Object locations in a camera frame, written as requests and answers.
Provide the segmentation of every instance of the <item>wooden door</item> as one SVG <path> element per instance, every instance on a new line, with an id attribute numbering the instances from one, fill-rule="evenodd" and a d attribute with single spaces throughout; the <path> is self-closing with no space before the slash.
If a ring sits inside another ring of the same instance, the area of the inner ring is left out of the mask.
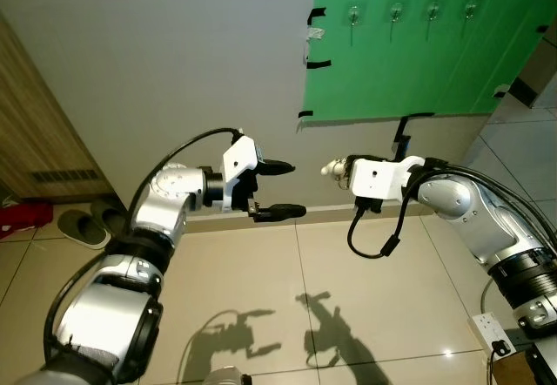
<path id="1" fill-rule="evenodd" d="M 20 198 L 112 193 L 17 36 L 1 16 L 0 180 Z"/>

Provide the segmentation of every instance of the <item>air vent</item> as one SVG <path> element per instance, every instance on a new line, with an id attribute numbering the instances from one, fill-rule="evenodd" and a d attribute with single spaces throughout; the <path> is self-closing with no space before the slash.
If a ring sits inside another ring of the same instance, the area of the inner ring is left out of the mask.
<path id="1" fill-rule="evenodd" d="M 50 172 L 31 172 L 37 183 L 68 183 L 80 180 L 98 180 L 94 170 L 57 170 Z"/>

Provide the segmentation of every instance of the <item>black tape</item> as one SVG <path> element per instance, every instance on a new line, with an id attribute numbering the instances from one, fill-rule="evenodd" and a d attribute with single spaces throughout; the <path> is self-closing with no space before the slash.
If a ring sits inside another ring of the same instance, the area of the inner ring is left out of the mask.
<path id="1" fill-rule="evenodd" d="M 327 8 L 313 8 L 310 12 L 310 16 L 307 17 L 307 26 L 310 26 L 312 24 L 312 21 L 315 17 L 324 17 L 325 9 Z"/>
<path id="2" fill-rule="evenodd" d="M 381 248 L 381 254 L 388 257 L 391 255 L 396 246 L 400 243 L 400 239 L 396 235 L 389 237 L 385 245 Z"/>
<path id="3" fill-rule="evenodd" d="M 320 69 L 321 67 L 328 67 L 332 65 L 331 60 L 326 60 L 326 61 L 308 61 L 305 64 L 306 69 L 312 70 L 312 69 Z"/>
<path id="4" fill-rule="evenodd" d="M 408 119 L 432 117 L 433 115 L 435 115 L 434 112 L 419 112 L 406 115 L 400 119 L 399 128 L 397 128 L 397 133 L 394 135 L 393 140 L 393 143 L 398 143 L 393 161 L 400 162 L 406 156 L 406 150 L 408 150 L 408 146 L 410 144 L 410 136 L 404 135 L 404 130 L 406 128 L 406 124 L 408 123 Z"/>
<path id="5" fill-rule="evenodd" d="M 513 81 L 508 92 L 526 106 L 530 106 L 538 96 L 538 93 L 521 78 Z"/>
<path id="6" fill-rule="evenodd" d="M 313 111 L 302 111 L 298 114 L 298 118 L 312 117 L 312 116 L 313 116 Z"/>
<path id="7" fill-rule="evenodd" d="M 542 40 L 542 41 L 545 41 L 546 43 L 548 43 L 548 44 L 551 45 L 552 47 L 557 48 L 557 44 L 556 44 L 556 43 L 553 43 L 550 39 L 547 39 L 547 38 L 545 38 L 545 37 L 542 37 L 541 40 Z"/>
<path id="8" fill-rule="evenodd" d="M 406 115 L 406 116 L 402 117 L 400 119 L 399 128 L 397 129 L 397 133 L 394 136 L 394 141 L 393 142 L 398 143 L 400 141 L 400 137 L 402 136 L 402 133 L 404 132 L 406 124 L 408 123 L 408 119 L 410 119 L 410 118 L 432 117 L 433 115 L 435 115 L 435 112 L 419 112 L 419 113 L 412 113 L 410 115 Z"/>

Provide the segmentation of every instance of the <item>red bag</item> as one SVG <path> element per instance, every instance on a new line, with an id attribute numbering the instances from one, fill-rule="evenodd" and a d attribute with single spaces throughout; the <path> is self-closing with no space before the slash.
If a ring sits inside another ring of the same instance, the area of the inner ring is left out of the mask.
<path id="1" fill-rule="evenodd" d="M 0 208 L 0 239 L 25 228 L 39 228 L 51 221 L 51 204 L 20 204 Z"/>

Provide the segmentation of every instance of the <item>white wall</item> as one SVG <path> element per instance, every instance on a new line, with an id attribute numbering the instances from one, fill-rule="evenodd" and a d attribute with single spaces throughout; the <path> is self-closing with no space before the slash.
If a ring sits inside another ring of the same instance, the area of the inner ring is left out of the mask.
<path id="1" fill-rule="evenodd" d="M 174 145 L 242 126 L 269 159 L 298 170 L 260 178 L 266 204 L 350 199 L 320 167 L 351 152 L 391 155 L 396 121 L 297 130 L 312 0 L 0 0 L 0 10 L 124 202 Z M 459 160 L 486 117 L 410 124 L 410 153 Z M 184 156 L 218 165 L 228 139 Z"/>

